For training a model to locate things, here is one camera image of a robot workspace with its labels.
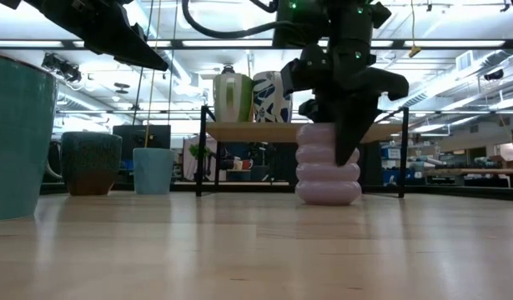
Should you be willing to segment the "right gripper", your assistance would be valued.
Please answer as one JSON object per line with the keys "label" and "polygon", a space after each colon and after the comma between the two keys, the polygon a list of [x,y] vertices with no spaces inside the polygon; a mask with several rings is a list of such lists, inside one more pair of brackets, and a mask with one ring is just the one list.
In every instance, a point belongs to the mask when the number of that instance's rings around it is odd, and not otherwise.
{"label": "right gripper", "polygon": [[[325,51],[312,43],[300,57],[280,71],[284,93],[310,90],[313,97],[299,106],[299,114],[314,123],[333,123],[335,104],[342,104],[335,118],[335,163],[344,166],[380,114],[376,102],[385,93],[391,100],[409,94],[407,79],[370,63],[375,55],[357,51]],[[373,103],[354,103],[367,100]]]}

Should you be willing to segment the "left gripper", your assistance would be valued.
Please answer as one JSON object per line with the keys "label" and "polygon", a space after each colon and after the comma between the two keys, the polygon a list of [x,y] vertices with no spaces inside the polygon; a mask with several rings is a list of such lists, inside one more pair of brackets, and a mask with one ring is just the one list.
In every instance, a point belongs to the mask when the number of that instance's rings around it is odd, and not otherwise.
{"label": "left gripper", "polygon": [[[84,41],[94,53],[160,71],[168,63],[148,46],[143,29],[123,12],[129,0],[24,0],[44,17]],[[122,29],[122,41],[110,42],[108,35]]]}

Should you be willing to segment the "lilac ringed ceramic mug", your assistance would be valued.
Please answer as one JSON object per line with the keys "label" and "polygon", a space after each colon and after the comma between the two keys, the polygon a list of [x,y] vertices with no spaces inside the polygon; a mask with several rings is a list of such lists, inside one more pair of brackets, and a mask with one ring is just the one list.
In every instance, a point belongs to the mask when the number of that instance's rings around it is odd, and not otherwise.
{"label": "lilac ringed ceramic mug", "polygon": [[337,166],[332,123],[306,124],[298,130],[296,138],[295,192],[305,203],[349,205],[361,196],[360,151],[355,149],[345,165]]}

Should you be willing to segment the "blue white patterned mug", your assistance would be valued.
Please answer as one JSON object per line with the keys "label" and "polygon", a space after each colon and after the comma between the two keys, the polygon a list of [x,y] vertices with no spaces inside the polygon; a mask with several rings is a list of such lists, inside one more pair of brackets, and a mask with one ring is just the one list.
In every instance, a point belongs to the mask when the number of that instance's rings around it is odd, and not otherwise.
{"label": "blue white patterned mug", "polygon": [[254,119],[257,123],[290,123],[292,95],[284,91],[280,72],[259,72],[253,77]]}

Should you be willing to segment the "green and white mug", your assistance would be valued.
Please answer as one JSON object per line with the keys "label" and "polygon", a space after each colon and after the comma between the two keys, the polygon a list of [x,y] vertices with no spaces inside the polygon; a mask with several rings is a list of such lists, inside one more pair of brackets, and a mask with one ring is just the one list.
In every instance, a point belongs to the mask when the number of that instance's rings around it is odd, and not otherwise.
{"label": "green and white mug", "polygon": [[241,73],[217,75],[213,80],[214,116],[220,123],[252,122],[253,81]]}

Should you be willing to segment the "dark speckled stoneware mug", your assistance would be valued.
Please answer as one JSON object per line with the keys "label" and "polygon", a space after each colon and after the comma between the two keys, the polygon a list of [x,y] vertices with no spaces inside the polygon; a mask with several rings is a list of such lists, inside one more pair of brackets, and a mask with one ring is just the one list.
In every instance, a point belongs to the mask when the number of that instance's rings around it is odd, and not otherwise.
{"label": "dark speckled stoneware mug", "polygon": [[122,138],[105,132],[64,132],[60,140],[61,173],[49,162],[45,171],[63,180],[71,196],[105,196],[118,175]]}

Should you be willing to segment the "light blue mug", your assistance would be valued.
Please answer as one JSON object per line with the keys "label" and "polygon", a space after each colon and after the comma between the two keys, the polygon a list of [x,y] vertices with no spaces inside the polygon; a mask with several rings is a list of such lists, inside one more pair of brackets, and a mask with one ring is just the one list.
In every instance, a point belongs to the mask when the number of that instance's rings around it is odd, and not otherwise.
{"label": "light blue mug", "polygon": [[133,150],[134,191],[140,195],[166,195],[174,170],[174,154],[170,149],[141,147]]}

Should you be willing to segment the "large teal mug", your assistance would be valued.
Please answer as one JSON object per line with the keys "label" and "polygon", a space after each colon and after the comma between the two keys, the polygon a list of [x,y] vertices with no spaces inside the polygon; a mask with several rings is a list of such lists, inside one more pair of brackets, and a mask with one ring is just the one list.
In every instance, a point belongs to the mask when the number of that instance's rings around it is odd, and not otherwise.
{"label": "large teal mug", "polygon": [[57,95],[53,75],[0,55],[0,221],[34,213]]}

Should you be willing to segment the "blue storage bins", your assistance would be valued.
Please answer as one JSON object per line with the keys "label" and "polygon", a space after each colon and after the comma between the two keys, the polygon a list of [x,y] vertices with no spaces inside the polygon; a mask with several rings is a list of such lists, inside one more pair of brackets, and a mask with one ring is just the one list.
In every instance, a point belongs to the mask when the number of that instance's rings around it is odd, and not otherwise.
{"label": "blue storage bins", "polygon": [[405,165],[405,184],[419,186],[425,183],[425,162],[421,159],[421,150],[417,147],[408,148],[408,157],[401,157],[401,148],[385,145],[380,150],[382,178],[384,186],[397,186],[400,184],[400,170]]}

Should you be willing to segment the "wooden shelf riser black legs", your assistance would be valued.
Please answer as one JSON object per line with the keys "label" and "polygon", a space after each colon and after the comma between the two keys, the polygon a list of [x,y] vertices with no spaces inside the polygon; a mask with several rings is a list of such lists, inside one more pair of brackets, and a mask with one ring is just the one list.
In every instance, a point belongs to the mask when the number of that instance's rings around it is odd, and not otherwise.
{"label": "wooden shelf riser black legs", "polygon": [[[401,133],[403,139],[409,135],[410,110],[407,107],[400,108],[373,124],[364,135],[364,143],[372,143],[387,138],[393,133]],[[207,135],[217,141],[216,164],[214,184],[209,190],[212,193],[256,193],[255,185],[242,184],[237,187],[219,185],[220,147],[226,143],[293,143],[296,141],[296,133],[302,127],[300,123],[280,122],[217,122],[210,107],[203,105],[200,108],[199,145],[197,154],[197,178],[195,195],[201,197],[206,189],[204,181],[204,150]]]}

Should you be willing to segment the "black ceiling spotlight cluster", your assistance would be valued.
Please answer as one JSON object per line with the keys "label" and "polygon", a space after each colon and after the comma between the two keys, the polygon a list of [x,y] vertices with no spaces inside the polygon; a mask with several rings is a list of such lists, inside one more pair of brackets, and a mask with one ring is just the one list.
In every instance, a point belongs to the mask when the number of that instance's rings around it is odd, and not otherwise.
{"label": "black ceiling spotlight cluster", "polygon": [[78,83],[82,80],[82,74],[79,71],[78,65],[64,61],[53,53],[46,53],[44,55],[41,66],[49,72],[61,76],[68,83]]}

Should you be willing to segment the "black monitor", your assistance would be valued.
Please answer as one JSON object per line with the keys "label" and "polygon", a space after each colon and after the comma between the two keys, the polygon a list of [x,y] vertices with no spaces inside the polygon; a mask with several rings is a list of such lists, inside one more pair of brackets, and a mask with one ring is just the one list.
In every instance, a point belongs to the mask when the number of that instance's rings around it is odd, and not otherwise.
{"label": "black monitor", "polygon": [[120,125],[113,127],[113,134],[122,138],[122,161],[133,159],[135,148],[170,149],[171,127],[169,125]]}

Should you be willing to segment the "white ceiling air vent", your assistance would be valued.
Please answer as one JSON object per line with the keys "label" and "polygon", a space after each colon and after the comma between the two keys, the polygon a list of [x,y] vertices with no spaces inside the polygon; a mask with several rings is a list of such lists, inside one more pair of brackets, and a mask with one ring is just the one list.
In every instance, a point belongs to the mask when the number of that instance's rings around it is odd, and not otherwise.
{"label": "white ceiling air vent", "polygon": [[459,73],[468,71],[473,67],[473,62],[474,62],[474,51],[468,50],[468,51],[462,53],[460,56],[455,58],[456,70]]}

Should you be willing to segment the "long wooden table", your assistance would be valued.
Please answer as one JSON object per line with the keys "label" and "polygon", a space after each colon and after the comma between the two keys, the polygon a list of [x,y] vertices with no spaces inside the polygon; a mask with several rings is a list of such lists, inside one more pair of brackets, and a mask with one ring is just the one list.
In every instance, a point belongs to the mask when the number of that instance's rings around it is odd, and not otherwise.
{"label": "long wooden table", "polygon": [[423,171],[425,181],[430,183],[434,178],[451,178],[456,186],[465,185],[468,175],[490,175],[507,177],[508,188],[513,188],[513,168],[443,168]]}

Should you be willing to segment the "black aluminium table frame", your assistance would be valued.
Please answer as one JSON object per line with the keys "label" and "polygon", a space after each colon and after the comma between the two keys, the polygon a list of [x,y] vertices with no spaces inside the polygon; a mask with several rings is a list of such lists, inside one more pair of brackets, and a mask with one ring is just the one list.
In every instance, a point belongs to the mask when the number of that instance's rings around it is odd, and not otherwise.
{"label": "black aluminium table frame", "polygon": [[[176,182],[177,184],[171,185],[172,192],[187,192],[196,193],[197,185],[195,182]],[[256,183],[242,182],[233,183],[220,183],[217,187],[212,182],[205,182],[201,187],[202,193],[294,193],[295,186],[289,184],[273,184],[270,183]],[[132,183],[115,183],[112,187],[113,191],[133,191]],[[66,193],[68,190],[63,183],[42,183],[40,188],[40,195]],[[385,186],[364,186],[362,187],[363,193],[388,193],[388,194],[404,194],[421,193],[421,194],[434,194],[434,195],[447,195],[465,198],[489,198],[513,201],[513,188],[507,187],[460,187],[460,186],[405,186],[401,187],[385,187]]]}

